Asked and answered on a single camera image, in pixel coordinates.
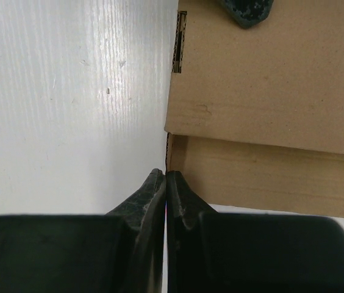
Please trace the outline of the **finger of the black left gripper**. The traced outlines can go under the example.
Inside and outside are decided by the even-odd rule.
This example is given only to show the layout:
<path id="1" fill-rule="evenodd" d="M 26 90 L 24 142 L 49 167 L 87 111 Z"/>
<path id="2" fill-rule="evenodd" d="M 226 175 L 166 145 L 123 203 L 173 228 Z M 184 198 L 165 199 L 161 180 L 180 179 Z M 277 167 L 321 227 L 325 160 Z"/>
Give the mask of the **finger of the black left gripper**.
<path id="1" fill-rule="evenodd" d="M 220 0 L 220 5 L 243 29 L 249 29 L 265 21 L 273 6 L 273 0 Z"/>

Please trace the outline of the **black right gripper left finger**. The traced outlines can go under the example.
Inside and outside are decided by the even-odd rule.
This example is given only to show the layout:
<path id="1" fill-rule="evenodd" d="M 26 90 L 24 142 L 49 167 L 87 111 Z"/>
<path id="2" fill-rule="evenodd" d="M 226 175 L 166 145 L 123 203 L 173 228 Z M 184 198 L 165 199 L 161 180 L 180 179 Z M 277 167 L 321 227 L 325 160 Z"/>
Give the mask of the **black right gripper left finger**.
<path id="1" fill-rule="evenodd" d="M 166 178 L 104 215 L 0 215 L 0 292 L 160 292 Z"/>

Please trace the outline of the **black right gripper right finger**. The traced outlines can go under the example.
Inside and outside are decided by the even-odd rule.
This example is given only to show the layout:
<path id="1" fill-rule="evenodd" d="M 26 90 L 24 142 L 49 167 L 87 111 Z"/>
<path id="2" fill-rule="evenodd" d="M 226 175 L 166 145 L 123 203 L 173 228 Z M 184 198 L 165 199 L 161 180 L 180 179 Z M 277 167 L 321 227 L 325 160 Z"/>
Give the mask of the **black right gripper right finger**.
<path id="1" fill-rule="evenodd" d="M 169 292 L 344 292 L 344 230 L 311 215 L 220 213 L 167 173 Z"/>

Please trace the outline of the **brown cardboard box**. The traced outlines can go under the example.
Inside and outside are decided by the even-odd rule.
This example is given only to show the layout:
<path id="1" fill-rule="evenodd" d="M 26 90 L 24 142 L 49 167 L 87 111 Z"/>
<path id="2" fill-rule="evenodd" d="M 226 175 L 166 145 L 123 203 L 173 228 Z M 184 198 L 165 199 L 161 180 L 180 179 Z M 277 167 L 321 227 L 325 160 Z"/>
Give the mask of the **brown cardboard box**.
<path id="1" fill-rule="evenodd" d="M 180 1 L 165 129 L 209 203 L 344 217 L 344 1 L 274 1 L 249 29 Z"/>

